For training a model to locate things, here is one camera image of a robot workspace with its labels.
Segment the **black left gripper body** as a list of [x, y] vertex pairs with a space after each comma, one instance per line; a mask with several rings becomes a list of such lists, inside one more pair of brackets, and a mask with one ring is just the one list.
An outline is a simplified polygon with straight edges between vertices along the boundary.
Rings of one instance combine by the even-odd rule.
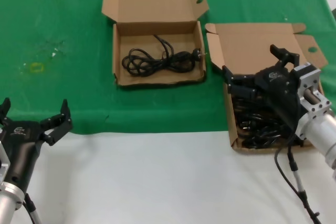
[[26, 191], [34, 171], [44, 131], [36, 121], [1, 121], [1, 142], [10, 166], [4, 181]]

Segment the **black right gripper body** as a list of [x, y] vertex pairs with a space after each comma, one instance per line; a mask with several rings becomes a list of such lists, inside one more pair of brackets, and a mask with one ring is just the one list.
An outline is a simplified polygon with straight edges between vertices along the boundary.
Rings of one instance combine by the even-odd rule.
[[254, 83], [267, 105], [291, 130], [295, 130], [302, 109], [288, 69], [279, 64], [265, 68], [255, 74]]

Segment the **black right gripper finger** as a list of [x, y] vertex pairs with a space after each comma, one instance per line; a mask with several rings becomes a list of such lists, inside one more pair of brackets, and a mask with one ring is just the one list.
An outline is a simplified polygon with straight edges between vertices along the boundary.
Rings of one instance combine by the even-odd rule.
[[270, 67], [272, 70], [288, 71], [286, 65], [291, 63], [294, 67], [299, 66], [299, 55], [293, 52], [289, 52], [285, 48], [278, 48], [274, 44], [270, 45], [270, 52], [275, 56], [278, 61]]
[[233, 74], [226, 66], [222, 67], [228, 93], [244, 99], [260, 99], [263, 91], [260, 86], [262, 74]]

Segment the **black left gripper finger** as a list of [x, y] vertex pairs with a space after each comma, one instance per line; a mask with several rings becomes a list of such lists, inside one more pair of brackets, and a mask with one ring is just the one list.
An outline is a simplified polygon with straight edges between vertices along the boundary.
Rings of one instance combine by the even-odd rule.
[[72, 119], [67, 99], [63, 100], [59, 114], [40, 121], [40, 127], [44, 132], [43, 139], [49, 145], [55, 145], [72, 128]]
[[10, 110], [10, 107], [11, 107], [10, 99], [5, 98], [3, 103], [1, 104], [1, 109], [0, 109], [0, 124], [2, 126], [7, 126], [12, 122], [12, 120], [7, 116]]

